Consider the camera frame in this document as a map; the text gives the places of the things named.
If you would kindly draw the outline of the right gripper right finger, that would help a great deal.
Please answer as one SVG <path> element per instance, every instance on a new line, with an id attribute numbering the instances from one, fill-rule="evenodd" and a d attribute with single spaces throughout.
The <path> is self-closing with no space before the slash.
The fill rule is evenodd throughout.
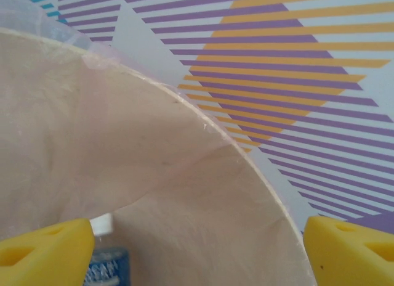
<path id="1" fill-rule="evenodd" d="M 393 234 L 311 216 L 303 240 L 318 285 L 393 285 Z"/>

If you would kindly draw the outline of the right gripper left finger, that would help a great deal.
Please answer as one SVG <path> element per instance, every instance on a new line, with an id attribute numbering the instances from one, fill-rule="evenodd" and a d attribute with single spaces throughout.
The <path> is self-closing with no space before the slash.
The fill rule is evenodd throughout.
<path id="1" fill-rule="evenodd" d="M 74 219 L 1 241 L 1 285 L 82 285 L 95 239 Z"/>

